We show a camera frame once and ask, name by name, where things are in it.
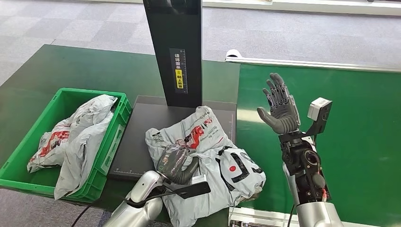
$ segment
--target gray carpet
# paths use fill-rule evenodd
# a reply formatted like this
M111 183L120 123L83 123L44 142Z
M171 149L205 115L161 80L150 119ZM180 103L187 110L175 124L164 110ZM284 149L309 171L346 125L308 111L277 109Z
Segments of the gray carpet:
M0 85L43 44L154 54L140 4L0 0ZM203 9L203 58L245 57L399 68L401 17ZM0 227L68 227L83 207L0 190ZM89 209L77 226L101 226Z

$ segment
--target yellow label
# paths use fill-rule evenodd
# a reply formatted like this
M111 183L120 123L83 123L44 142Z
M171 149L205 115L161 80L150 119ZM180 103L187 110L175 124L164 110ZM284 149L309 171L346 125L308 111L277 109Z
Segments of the yellow label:
M182 70L175 70L175 78L177 79L177 88L184 89L183 71Z

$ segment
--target sticker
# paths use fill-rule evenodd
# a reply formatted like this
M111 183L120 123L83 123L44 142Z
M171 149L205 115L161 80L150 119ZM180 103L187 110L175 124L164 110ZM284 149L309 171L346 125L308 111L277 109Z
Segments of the sticker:
M176 93L188 93L185 50L170 48L171 64L174 75Z

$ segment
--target silver metal frame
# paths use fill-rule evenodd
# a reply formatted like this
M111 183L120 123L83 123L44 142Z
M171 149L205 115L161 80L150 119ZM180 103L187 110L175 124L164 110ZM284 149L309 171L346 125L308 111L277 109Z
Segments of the silver metal frame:
M401 69L383 68L377 66L362 66L357 64L328 63L328 62L314 62L314 61L288 61L288 60L274 60L274 59L262 59L262 58L246 58L241 56L226 57L226 62L255 64L255 65L299 66L299 67L340 69L340 70L401 72Z
M289 214L280 212L254 210L252 208L230 207L228 213L228 218L229 218L228 221L230 222L231 220L235 220L244 223L255 223L264 226L286 227L289 216L290 216ZM342 223L344 227L376 227L376 226L369 226L345 221L343 221ZM299 227L298 215L294 214L292 216L290 226Z

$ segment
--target green table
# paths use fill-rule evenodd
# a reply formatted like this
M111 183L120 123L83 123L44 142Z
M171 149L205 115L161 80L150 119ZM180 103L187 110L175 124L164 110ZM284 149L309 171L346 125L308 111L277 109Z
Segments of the green table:
M236 103L239 65L204 61L203 99ZM164 96L154 55L44 45L0 87L0 166L61 87L118 91L133 104L137 95ZM134 182L108 180L96 207L113 211ZM159 216L169 221L166 211ZM226 226L228 209L196 226Z
M267 181L259 199L240 206L289 213L293 204L282 171L279 139L256 112L258 106L268 108L262 88L269 73L278 72L294 96L303 131L312 123L306 116L310 103L318 97L333 101L325 131L317 138L317 150L341 220L399 225L401 73L294 65L241 65L237 145L261 166Z

